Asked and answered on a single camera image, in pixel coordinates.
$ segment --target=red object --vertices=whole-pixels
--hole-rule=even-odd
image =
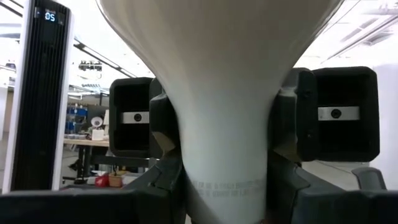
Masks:
[[[109,176],[108,175],[104,175],[101,177],[97,177],[95,179],[95,185],[97,187],[109,187]]]

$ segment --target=wooden table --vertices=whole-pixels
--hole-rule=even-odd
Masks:
[[[81,139],[64,139],[64,144],[75,144],[78,147],[78,168],[77,168],[77,178],[75,180],[76,184],[84,183],[84,178],[90,176],[90,161],[91,161],[91,151],[93,146],[99,147],[109,147],[109,141],[92,141],[92,140],[81,140]]]
[[[75,144],[78,146],[101,146],[109,147],[109,141],[92,141],[92,140],[80,140],[80,139],[64,139],[64,144]]]

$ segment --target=white wall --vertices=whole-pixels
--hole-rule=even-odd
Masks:
[[[380,169],[387,188],[398,189],[398,63],[378,65],[380,155],[371,166]]]

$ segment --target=camera lens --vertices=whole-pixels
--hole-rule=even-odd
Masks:
[[[136,115],[134,115],[134,120],[135,121],[140,121],[142,119],[142,116],[141,116],[141,114],[136,114]]]
[[[332,118],[338,119],[341,116],[341,111],[339,109],[334,109],[330,113]]]

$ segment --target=white container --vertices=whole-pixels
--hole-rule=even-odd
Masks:
[[[91,135],[91,140],[104,141],[104,130],[93,129],[93,134]]]

